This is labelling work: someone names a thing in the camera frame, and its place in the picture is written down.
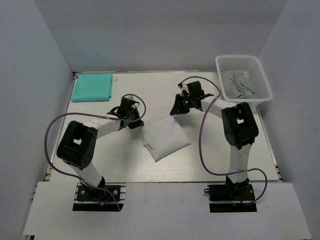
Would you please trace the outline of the white t shirt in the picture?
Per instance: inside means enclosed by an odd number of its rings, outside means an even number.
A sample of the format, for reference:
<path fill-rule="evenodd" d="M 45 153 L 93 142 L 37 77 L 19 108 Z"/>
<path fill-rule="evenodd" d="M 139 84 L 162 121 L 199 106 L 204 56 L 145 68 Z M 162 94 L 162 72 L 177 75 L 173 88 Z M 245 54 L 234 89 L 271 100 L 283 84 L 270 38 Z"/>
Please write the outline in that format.
<path fill-rule="evenodd" d="M 144 122 L 139 136 L 155 162 L 191 144 L 190 139 L 172 115 L 148 119 Z"/>

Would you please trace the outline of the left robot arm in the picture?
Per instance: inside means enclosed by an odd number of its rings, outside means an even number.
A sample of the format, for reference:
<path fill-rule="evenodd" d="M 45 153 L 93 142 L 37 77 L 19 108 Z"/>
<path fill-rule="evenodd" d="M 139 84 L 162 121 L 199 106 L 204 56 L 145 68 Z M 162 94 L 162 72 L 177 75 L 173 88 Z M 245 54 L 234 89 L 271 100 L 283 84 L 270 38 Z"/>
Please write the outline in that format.
<path fill-rule="evenodd" d="M 137 97 L 135 94 L 124 95 L 119 106 L 92 121 L 71 121 L 58 145 L 57 157 L 75 171 L 76 177 L 89 187 L 88 193 L 96 200 L 103 198 L 106 193 L 105 180 L 92 162 L 96 142 L 126 127 L 135 129 L 144 125 L 138 111 L 138 106 L 144 102 L 135 100 Z"/>

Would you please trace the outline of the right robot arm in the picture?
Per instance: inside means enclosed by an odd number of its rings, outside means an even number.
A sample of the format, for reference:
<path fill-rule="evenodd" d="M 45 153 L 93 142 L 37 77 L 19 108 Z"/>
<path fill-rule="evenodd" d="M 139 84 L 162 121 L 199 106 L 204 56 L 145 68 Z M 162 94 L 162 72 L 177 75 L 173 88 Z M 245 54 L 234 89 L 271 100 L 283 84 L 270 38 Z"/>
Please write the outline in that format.
<path fill-rule="evenodd" d="M 190 109 L 204 112 L 198 137 L 199 157 L 203 168 L 214 176 L 225 176 L 226 195 L 236 200 L 243 195 L 249 185 L 248 161 L 249 153 L 259 129 L 253 116 L 251 107 L 246 102 L 238 104 L 220 99 L 211 93 L 205 94 L 199 81 L 188 84 L 179 83 L 180 93 L 175 95 L 171 116 L 184 115 Z M 223 132 L 230 146 L 229 169 L 227 173 L 214 173 L 204 162 L 202 153 L 202 134 L 208 114 L 222 119 Z"/>

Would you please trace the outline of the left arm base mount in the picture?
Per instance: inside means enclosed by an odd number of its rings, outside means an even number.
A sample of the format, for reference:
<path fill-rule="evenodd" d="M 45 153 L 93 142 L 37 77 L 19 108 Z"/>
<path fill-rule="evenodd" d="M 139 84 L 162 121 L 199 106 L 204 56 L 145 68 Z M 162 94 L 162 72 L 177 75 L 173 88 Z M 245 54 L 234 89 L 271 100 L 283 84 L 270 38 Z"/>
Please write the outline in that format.
<path fill-rule="evenodd" d="M 90 189 L 81 183 L 77 184 L 74 201 L 73 212 L 118 212 L 122 210 L 126 197 L 126 184 L 111 183 L 105 184 L 104 190 Z"/>

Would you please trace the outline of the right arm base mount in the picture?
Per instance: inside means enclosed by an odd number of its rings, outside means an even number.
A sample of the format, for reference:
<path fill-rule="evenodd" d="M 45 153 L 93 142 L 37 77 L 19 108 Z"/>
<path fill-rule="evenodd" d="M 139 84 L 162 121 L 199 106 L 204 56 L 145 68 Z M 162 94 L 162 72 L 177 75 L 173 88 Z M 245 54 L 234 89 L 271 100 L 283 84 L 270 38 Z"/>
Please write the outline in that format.
<path fill-rule="evenodd" d="M 210 213 L 257 212 L 256 203 L 249 204 L 251 201 L 255 200 L 255 193 L 251 184 L 237 196 L 231 196 L 227 193 L 224 184 L 208 185 L 203 192 L 208 196 Z"/>

